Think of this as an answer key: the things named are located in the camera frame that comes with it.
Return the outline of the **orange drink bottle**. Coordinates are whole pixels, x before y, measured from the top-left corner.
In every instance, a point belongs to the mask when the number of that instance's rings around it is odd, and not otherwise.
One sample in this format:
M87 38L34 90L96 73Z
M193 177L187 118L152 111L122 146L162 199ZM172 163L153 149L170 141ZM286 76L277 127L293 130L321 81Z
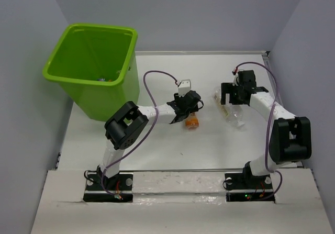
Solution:
M199 121L196 116L196 113L191 113L186 119L185 119L185 128L188 130L197 129L199 127Z

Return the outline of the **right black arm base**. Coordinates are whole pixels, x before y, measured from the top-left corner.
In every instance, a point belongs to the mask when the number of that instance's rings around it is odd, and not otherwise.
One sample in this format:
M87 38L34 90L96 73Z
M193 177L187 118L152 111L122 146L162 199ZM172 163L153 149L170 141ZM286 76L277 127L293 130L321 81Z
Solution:
M269 175L246 179L242 173L226 173L222 186L227 202L275 202Z

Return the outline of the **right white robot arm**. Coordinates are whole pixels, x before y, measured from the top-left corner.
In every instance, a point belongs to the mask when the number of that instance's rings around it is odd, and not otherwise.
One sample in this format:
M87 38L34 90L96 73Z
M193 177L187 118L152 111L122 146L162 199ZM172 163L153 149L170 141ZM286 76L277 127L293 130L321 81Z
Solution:
M254 71L238 71L232 83L221 84L220 91L222 105L248 105L267 122L265 154L245 164L241 174L245 187L253 188L260 177L311 157L310 120L290 113L265 87L258 86Z

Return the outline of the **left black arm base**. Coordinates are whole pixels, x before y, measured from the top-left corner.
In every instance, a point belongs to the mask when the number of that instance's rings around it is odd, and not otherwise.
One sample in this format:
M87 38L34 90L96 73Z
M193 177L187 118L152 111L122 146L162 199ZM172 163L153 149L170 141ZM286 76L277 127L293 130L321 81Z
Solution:
M104 188L97 171L86 170L83 201L87 203L131 203L133 201L133 174L120 172L110 179L104 179Z

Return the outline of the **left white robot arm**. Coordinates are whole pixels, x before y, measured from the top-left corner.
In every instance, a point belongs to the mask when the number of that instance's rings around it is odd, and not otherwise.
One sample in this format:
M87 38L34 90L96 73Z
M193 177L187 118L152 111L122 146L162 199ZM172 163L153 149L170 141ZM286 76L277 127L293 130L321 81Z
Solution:
M106 190L115 186L124 151L136 142L146 126L152 131L157 123L182 122L203 106L201 96L193 90L185 95L175 93L171 102L160 106L137 106L132 101L126 102L104 125L107 141L103 160L97 167L98 184Z

